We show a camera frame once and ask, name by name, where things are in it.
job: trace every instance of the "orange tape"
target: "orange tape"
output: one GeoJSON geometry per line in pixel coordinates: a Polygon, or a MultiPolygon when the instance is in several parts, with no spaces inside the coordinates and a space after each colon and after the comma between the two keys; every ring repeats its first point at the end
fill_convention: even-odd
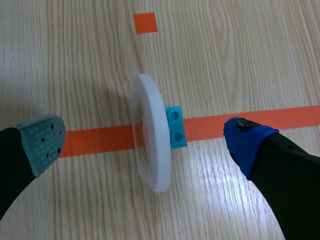
{"type": "MultiPolygon", "coordinates": [[[[224,123],[243,117],[273,128],[291,129],[320,125],[320,105],[278,110],[251,111],[184,120],[188,142],[222,138],[224,123]]],[[[131,126],[68,131],[62,157],[114,152],[134,148],[131,126]]]]}
{"type": "Polygon", "coordinates": [[[136,34],[158,32],[154,12],[133,14],[133,20],[136,34]]]}

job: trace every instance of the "wood grain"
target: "wood grain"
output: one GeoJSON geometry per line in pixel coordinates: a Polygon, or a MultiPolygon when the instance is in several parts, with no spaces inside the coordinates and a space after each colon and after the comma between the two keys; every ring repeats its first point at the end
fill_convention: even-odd
{"type": "MultiPolygon", "coordinates": [[[[52,113],[68,130],[129,124],[137,73],[185,118],[319,105],[317,0],[2,0],[0,128],[52,113]],[[157,33],[136,35],[134,13],[157,33]]],[[[319,127],[285,135],[320,155],[319,127]]],[[[172,152],[154,193],[131,150],[59,159],[13,203],[3,240],[281,240],[225,141],[172,152]]]]}

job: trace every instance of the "cyan lego brick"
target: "cyan lego brick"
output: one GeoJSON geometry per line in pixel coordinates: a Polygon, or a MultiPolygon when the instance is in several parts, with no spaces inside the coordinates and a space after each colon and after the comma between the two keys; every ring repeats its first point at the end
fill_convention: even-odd
{"type": "Polygon", "coordinates": [[[170,106],[165,108],[166,119],[170,131],[171,149],[183,148],[187,146],[184,119],[180,106],[170,106]]]}

